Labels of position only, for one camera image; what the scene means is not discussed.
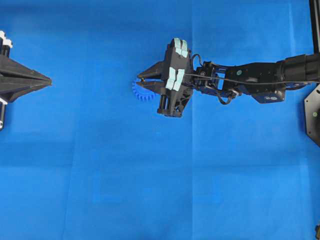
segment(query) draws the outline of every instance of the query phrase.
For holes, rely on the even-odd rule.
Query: black metal bracket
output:
[[[320,85],[304,100],[307,135],[320,147]]]

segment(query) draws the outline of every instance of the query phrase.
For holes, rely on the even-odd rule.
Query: blue backdrop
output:
[[[304,98],[228,106],[196,92],[183,118],[141,102],[137,73],[173,37],[205,61],[312,54],[306,0],[2,0],[11,58],[53,86],[7,108],[0,240],[310,240],[320,148]]]

